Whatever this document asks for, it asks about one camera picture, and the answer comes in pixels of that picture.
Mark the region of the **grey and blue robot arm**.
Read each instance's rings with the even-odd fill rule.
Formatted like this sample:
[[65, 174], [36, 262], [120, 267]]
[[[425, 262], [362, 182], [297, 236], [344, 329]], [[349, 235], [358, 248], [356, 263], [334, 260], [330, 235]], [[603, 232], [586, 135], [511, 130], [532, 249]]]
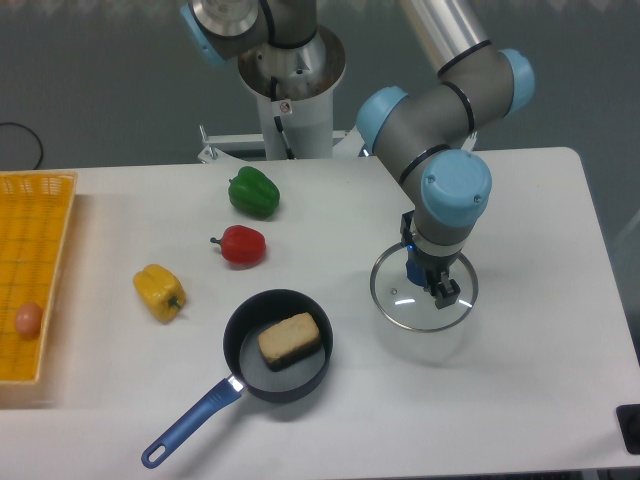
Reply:
[[[465, 1], [406, 1], [437, 73], [420, 96], [398, 87], [374, 93], [355, 127], [414, 204], [402, 220], [407, 276], [437, 308], [460, 289], [451, 265], [488, 203], [492, 178], [460, 140], [526, 105], [535, 91], [529, 61], [495, 48]], [[188, 1], [182, 18], [213, 64], [235, 60], [255, 96], [271, 160], [326, 158], [333, 148], [333, 90], [346, 54], [322, 26], [313, 1]]]

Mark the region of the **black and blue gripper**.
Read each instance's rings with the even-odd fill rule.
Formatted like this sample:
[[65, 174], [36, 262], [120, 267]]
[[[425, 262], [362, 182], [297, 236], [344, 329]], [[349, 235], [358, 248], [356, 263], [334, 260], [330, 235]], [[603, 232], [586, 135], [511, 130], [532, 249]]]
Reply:
[[461, 246], [442, 246], [427, 241], [418, 233], [413, 216], [413, 211], [404, 213], [400, 223], [401, 245], [407, 249], [407, 277], [415, 285], [435, 292], [435, 307], [441, 310], [455, 303], [460, 294], [457, 282], [446, 278], [443, 284], [441, 274], [449, 274]]

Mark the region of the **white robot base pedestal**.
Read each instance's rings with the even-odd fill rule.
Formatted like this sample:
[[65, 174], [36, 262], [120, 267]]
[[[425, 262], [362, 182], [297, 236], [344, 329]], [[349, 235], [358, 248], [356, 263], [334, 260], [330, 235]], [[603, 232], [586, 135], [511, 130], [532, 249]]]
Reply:
[[199, 158], [263, 149], [268, 160], [331, 158], [347, 133], [334, 131], [334, 90], [346, 70], [339, 38], [319, 26], [311, 40], [284, 49], [263, 43], [239, 55], [237, 66], [254, 95], [262, 134], [209, 136], [200, 132]]

